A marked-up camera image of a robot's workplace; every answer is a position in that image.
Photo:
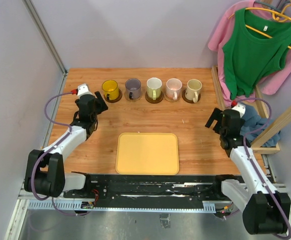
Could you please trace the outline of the yellow black-handled mug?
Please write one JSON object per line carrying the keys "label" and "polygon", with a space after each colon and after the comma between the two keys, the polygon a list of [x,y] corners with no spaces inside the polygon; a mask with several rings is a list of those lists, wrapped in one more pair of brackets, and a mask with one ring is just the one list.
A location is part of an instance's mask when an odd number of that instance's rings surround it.
{"label": "yellow black-handled mug", "polygon": [[115,80],[109,79],[102,84],[103,95],[107,101],[114,101],[119,97],[119,87]]}

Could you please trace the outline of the brown wooden coaster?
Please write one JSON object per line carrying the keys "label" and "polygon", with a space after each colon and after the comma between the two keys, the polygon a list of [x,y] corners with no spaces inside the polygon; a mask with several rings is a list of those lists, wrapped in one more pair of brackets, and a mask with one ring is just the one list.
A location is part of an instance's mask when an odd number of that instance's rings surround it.
{"label": "brown wooden coaster", "polygon": [[189,104],[195,104],[195,103],[198,103],[198,102],[200,101],[200,99],[201,99],[201,93],[199,93],[197,101],[194,102],[193,100],[189,100],[189,99],[186,98],[186,89],[184,89],[184,90],[182,91],[182,99],[183,99],[185,102],[189,103]]}
{"label": "brown wooden coaster", "polygon": [[121,100],[123,94],[119,88],[116,88],[113,91],[104,91],[103,97],[108,103],[116,103]]}
{"label": "brown wooden coaster", "polygon": [[148,92],[146,91],[145,99],[151,104],[158,104],[164,99],[164,93],[161,91],[160,96],[156,100],[153,100],[151,97],[148,96]]}

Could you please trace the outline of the large woven rattan coaster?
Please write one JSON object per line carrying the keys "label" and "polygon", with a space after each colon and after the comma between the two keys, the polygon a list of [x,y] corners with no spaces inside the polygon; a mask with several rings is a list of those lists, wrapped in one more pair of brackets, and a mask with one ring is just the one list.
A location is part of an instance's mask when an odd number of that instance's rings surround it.
{"label": "large woven rattan coaster", "polygon": [[127,100],[127,101],[130,101],[130,102],[136,102],[136,101],[138,101],[138,100],[140,100],[141,98],[142,98],[142,94],[138,97],[138,98],[132,98],[132,99],[130,99],[129,98],[129,96],[126,94],[126,92],[123,94],[123,96],[125,97],[125,99]]}

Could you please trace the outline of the purple grey mug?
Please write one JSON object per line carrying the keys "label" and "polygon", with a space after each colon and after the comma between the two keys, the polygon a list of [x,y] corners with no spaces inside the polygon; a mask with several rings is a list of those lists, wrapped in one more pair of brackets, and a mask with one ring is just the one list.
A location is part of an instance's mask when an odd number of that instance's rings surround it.
{"label": "purple grey mug", "polygon": [[137,78],[130,78],[125,82],[125,93],[130,99],[136,99],[142,94],[142,84]]}

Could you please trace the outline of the cream beige mug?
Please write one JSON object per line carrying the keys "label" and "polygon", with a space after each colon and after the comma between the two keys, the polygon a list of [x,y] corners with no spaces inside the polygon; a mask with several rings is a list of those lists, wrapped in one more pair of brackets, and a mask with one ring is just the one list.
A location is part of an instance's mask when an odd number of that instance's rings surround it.
{"label": "cream beige mug", "polygon": [[190,79],[186,85],[185,98],[193,103],[197,103],[199,101],[202,86],[200,80]]}

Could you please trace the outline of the brown wooden coaster top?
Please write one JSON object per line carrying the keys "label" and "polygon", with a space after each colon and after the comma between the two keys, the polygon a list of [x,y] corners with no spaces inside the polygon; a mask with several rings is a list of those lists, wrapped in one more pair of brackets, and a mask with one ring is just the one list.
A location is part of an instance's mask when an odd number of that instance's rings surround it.
{"label": "brown wooden coaster top", "polygon": [[148,92],[146,91],[145,99],[151,104],[158,104],[164,99],[164,93],[161,91],[160,96],[156,100],[153,100],[151,97],[148,96]]}

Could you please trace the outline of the pink white mug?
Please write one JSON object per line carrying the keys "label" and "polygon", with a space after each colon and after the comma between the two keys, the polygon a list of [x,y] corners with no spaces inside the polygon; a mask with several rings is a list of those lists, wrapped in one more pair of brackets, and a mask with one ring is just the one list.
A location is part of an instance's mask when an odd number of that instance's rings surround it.
{"label": "pink white mug", "polygon": [[177,96],[180,96],[182,87],[183,84],[178,78],[170,78],[166,82],[165,92],[169,98],[176,100]]}

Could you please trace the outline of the small woven rattan coaster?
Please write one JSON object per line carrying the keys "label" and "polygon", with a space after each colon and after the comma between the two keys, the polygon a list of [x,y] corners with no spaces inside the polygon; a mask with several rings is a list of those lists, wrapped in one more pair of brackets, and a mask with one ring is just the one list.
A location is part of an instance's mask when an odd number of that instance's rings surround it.
{"label": "small woven rattan coaster", "polygon": [[164,92],[164,99],[168,102],[174,103],[180,99],[180,96],[178,95],[176,99],[173,99],[173,98],[168,97],[166,92]]}

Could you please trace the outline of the white green-handled mug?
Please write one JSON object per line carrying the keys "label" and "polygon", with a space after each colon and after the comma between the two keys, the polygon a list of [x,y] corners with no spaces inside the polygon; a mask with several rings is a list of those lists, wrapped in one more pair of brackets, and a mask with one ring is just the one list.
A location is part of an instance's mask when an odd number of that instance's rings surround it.
{"label": "white green-handled mug", "polygon": [[157,77],[152,77],[147,80],[147,96],[153,101],[157,100],[162,91],[162,81]]}

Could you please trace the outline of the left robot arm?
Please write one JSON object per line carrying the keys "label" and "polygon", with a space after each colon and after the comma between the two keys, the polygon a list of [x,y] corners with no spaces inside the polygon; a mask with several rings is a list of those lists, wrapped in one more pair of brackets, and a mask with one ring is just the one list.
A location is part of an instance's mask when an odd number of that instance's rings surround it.
{"label": "left robot arm", "polygon": [[65,173],[64,161],[98,128],[98,115],[108,110],[100,92],[80,93],[79,89],[69,92],[77,95],[78,110],[72,122],[65,124],[66,132],[42,150],[34,149],[28,155],[24,177],[24,189],[43,201],[56,198],[62,192],[75,190],[82,198],[92,194],[93,186],[83,173]]}

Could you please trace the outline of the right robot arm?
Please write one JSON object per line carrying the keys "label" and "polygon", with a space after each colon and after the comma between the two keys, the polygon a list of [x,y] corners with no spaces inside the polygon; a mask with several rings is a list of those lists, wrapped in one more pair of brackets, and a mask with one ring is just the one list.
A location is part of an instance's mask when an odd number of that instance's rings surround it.
{"label": "right robot arm", "polygon": [[213,131],[219,134],[220,146],[235,163],[246,185],[243,187],[233,175],[217,175],[212,195],[217,200],[227,197],[234,203],[242,213],[243,225],[249,234],[273,234],[289,240],[291,199],[266,177],[250,144],[240,134],[244,113],[245,107],[240,104],[225,110],[215,108],[205,124],[209,128],[216,123]]}

